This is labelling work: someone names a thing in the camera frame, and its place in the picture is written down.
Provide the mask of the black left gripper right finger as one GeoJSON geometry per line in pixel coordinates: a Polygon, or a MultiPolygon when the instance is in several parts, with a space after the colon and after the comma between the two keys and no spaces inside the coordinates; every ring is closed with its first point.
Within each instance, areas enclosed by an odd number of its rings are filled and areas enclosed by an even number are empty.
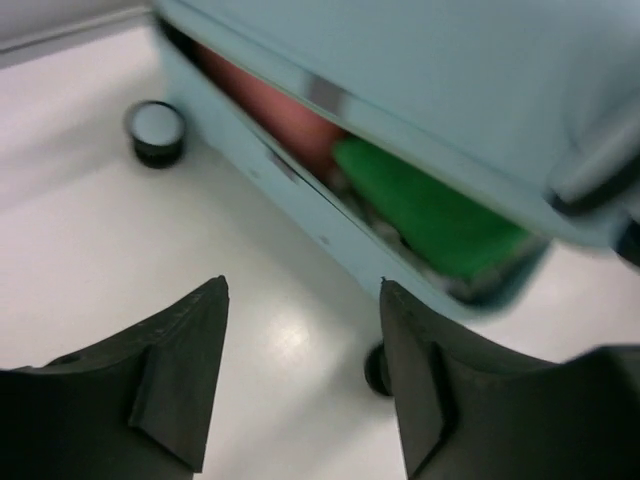
{"type": "Polygon", "coordinates": [[[411,479],[635,479],[639,349],[530,357],[437,314],[393,281],[380,316],[411,479]]]}

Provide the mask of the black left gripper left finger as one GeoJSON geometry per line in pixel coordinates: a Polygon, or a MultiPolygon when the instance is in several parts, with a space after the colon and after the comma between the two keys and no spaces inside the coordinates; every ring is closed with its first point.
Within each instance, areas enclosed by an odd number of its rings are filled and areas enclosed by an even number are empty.
{"type": "Polygon", "coordinates": [[[41,367],[1,374],[5,479],[191,479],[204,467],[224,277],[41,367]]]}

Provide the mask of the green cloth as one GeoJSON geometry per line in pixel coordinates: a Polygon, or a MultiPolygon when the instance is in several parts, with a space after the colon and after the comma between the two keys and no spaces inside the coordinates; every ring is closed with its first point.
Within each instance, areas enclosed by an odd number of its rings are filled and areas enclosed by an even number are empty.
{"type": "Polygon", "coordinates": [[[525,229],[362,139],[336,143],[333,155],[357,194],[439,274],[475,280],[538,246],[525,229]]]}

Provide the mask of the light blue suitcase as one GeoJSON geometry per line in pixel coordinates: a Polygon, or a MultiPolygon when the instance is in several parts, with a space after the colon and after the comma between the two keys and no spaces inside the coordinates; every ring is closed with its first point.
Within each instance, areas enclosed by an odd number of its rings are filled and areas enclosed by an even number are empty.
{"type": "Polygon", "coordinates": [[[511,302],[554,240],[638,263],[637,2],[156,1],[152,14],[190,128],[368,292],[394,281],[467,319],[511,302]],[[334,155],[317,178],[213,83],[198,44],[538,246],[475,280],[437,273],[334,155]]]}

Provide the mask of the pink cosmetic case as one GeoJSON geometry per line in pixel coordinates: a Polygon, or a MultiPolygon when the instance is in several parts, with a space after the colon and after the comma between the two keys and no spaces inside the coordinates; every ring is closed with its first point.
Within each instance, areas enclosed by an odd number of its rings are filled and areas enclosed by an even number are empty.
{"type": "Polygon", "coordinates": [[[314,176],[335,170],[333,145],[346,132],[218,53],[198,44],[195,54],[208,78],[314,176]]]}

